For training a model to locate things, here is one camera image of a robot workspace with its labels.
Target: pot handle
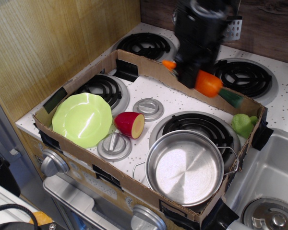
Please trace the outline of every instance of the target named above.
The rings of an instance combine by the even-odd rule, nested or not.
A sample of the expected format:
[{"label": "pot handle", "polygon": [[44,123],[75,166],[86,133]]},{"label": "pot handle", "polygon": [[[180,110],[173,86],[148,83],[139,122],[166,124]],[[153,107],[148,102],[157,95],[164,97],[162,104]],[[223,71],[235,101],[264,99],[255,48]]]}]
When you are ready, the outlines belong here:
[{"label": "pot handle", "polygon": [[133,170],[132,170],[132,178],[133,178],[133,179],[134,179],[135,168],[138,167],[138,166],[141,165],[141,164],[145,164],[145,162],[138,163],[138,164],[136,164],[136,165],[133,167]]},{"label": "pot handle", "polygon": [[239,157],[238,157],[238,154],[231,148],[231,147],[222,147],[222,146],[218,146],[217,147],[218,149],[230,149],[236,156],[236,159],[237,159],[237,164],[236,164],[236,168],[233,170],[233,171],[230,171],[230,172],[227,172],[224,174],[224,176],[228,175],[228,174],[231,174],[231,173],[235,173],[236,171],[238,171],[238,168],[239,168]]}]

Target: black cable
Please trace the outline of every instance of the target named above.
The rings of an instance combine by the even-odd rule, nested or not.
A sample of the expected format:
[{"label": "black cable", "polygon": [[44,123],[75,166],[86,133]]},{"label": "black cable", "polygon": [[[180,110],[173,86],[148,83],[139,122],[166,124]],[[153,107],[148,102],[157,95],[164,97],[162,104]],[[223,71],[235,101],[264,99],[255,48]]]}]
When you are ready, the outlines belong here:
[{"label": "black cable", "polygon": [[0,211],[6,210],[6,209],[9,209],[9,208],[20,209],[21,211],[24,211],[25,213],[27,213],[33,220],[34,230],[38,230],[37,220],[36,220],[35,216],[33,215],[33,213],[29,209],[27,209],[24,206],[17,205],[17,204],[6,204],[6,205],[1,205],[0,206]]}]

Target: screw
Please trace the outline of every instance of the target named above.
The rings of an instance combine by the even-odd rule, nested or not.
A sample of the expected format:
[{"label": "screw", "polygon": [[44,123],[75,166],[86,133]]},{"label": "screw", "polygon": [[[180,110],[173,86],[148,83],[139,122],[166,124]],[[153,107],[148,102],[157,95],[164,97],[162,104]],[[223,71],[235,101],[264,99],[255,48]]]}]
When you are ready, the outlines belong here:
[{"label": "screw", "polygon": [[55,230],[56,228],[57,226],[53,223],[49,225],[49,230]]}]

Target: black burner grate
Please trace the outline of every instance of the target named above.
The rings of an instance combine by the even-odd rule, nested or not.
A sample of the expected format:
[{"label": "black burner grate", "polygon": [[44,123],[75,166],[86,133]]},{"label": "black burner grate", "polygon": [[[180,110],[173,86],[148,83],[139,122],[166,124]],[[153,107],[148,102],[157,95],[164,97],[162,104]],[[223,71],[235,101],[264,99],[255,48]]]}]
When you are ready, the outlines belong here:
[{"label": "black burner grate", "polygon": [[262,67],[244,61],[218,61],[214,65],[214,75],[225,87],[249,97],[257,97],[268,91],[272,76]]},{"label": "black burner grate", "polygon": [[[202,133],[216,146],[231,147],[233,137],[227,129],[217,120],[203,114],[182,114],[172,116],[163,128],[163,135],[175,130],[192,130]],[[222,157],[225,161],[229,157],[230,150],[224,150]]]},{"label": "black burner grate", "polygon": [[83,92],[101,96],[110,106],[118,99],[121,99],[121,91],[119,91],[117,82],[104,75],[95,75],[91,80],[81,86],[75,94]]},{"label": "black burner grate", "polygon": [[132,34],[124,38],[117,49],[157,60],[170,51],[170,45],[161,36],[150,33]]}]

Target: sink drain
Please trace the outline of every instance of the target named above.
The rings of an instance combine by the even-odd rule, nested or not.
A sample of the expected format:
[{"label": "sink drain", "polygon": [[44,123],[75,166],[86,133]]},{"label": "sink drain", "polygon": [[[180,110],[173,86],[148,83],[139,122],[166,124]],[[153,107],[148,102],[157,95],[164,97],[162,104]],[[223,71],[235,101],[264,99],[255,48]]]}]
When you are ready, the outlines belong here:
[{"label": "sink drain", "polygon": [[288,203],[276,198],[259,198],[242,213],[243,223],[252,229],[288,230]]}]

